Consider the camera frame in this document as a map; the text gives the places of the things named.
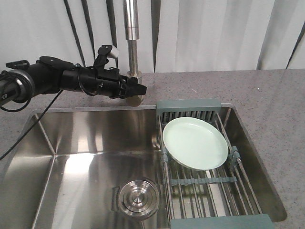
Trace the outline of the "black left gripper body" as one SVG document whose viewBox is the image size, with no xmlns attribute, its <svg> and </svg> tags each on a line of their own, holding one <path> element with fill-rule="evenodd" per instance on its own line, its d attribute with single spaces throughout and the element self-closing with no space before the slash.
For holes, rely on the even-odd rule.
<svg viewBox="0 0 305 229">
<path fill-rule="evenodd" d="M 59 87 L 62 90 L 84 92 L 90 96 L 104 95 L 109 98 L 126 98 L 126 77 L 119 69 L 77 67 L 62 73 Z"/>
</svg>

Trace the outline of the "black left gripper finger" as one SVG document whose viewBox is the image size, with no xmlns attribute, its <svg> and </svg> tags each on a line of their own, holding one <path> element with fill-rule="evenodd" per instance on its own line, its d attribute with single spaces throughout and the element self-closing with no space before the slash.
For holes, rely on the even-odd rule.
<svg viewBox="0 0 305 229">
<path fill-rule="evenodd" d="M 145 95 L 147 87 L 140 84 L 136 77 L 123 77 L 121 84 L 121 97 Z"/>
</svg>

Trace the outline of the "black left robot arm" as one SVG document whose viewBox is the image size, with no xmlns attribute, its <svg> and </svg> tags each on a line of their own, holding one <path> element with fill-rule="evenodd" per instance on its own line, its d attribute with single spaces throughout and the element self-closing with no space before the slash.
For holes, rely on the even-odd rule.
<svg viewBox="0 0 305 229">
<path fill-rule="evenodd" d="M 35 64 L 27 60 L 9 62 L 10 71 L 0 74 L 0 104 L 25 103 L 39 94 L 60 90 L 103 95 L 111 99 L 145 95 L 147 88 L 135 77 L 121 75 L 119 69 L 103 65 L 82 67 L 58 58 L 42 56 Z"/>
</svg>

